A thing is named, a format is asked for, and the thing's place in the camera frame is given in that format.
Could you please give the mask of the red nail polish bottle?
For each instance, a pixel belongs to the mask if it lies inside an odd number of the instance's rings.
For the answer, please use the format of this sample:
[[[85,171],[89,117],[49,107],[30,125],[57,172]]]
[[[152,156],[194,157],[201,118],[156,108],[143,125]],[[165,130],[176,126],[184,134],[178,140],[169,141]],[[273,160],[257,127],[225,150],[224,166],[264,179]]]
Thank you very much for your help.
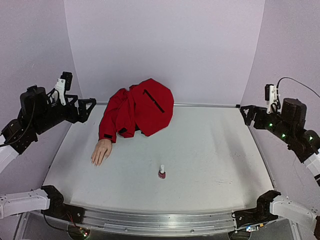
[[[166,172],[160,170],[160,171],[158,172],[158,177],[159,177],[160,179],[165,179],[165,178],[166,178]]]

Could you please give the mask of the white nail polish cap brush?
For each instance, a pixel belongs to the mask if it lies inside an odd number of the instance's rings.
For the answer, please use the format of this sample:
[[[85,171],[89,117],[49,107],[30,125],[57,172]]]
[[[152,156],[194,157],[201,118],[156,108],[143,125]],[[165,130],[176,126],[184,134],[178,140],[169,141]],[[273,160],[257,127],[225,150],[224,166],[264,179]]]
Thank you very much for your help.
[[[164,165],[164,164],[161,164],[161,165],[160,165],[160,172],[161,172],[161,173],[164,173],[164,172],[165,172],[165,165]]]

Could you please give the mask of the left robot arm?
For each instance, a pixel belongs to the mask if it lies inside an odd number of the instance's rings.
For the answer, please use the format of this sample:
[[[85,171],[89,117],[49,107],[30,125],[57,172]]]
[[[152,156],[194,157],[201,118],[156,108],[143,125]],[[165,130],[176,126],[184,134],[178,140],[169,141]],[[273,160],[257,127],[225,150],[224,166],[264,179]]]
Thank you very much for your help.
[[[62,104],[63,97],[67,99],[66,104]],[[77,95],[65,95],[57,89],[46,93],[44,87],[34,85],[20,95],[20,103],[18,117],[0,132],[2,171],[33,142],[37,142],[39,135],[59,123],[85,123],[97,101],[94,98],[79,99]],[[49,210],[61,219],[67,215],[67,209],[63,195],[54,186],[43,186],[27,192],[3,193],[0,196],[1,219],[37,210]]]

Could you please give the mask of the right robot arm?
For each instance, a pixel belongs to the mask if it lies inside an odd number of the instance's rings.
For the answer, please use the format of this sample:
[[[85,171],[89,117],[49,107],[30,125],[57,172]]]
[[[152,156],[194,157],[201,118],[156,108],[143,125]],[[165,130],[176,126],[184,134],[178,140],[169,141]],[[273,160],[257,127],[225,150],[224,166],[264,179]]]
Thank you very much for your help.
[[[320,180],[320,137],[304,128],[307,106],[294,98],[284,98],[281,112],[248,105],[240,107],[244,123],[255,129],[267,130],[293,151],[297,159]],[[320,230],[320,217],[301,204],[294,203],[280,192],[269,190],[258,197],[256,207],[234,212],[237,228],[268,223],[283,217],[309,228],[315,235]]]

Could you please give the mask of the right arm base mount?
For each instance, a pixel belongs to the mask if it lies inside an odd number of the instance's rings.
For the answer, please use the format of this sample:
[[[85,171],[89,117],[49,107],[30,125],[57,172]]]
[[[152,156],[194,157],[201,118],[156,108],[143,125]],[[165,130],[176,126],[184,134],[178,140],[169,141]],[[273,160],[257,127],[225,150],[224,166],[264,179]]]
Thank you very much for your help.
[[[236,228],[240,229],[277,220],[279,216],[271,213],[270,206],[271,202],[280,195],[281,193],[278,191],[269,190],[257,198],[255,208],[234,211],[232,217],[235,219]]]

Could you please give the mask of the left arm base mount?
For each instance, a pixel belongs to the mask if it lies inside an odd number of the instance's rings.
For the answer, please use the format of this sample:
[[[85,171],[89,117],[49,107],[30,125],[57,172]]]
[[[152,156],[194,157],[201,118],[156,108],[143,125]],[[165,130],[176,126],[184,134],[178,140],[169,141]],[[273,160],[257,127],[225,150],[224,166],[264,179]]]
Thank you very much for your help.
[[[40,189],[45,191],[50,200],[49,208],[41,210],[42,214],[64,221],[73,221],[75,224],[83,222],[85,214],[83,207],[64,203],[64,196],[53,185],[44,185]]]

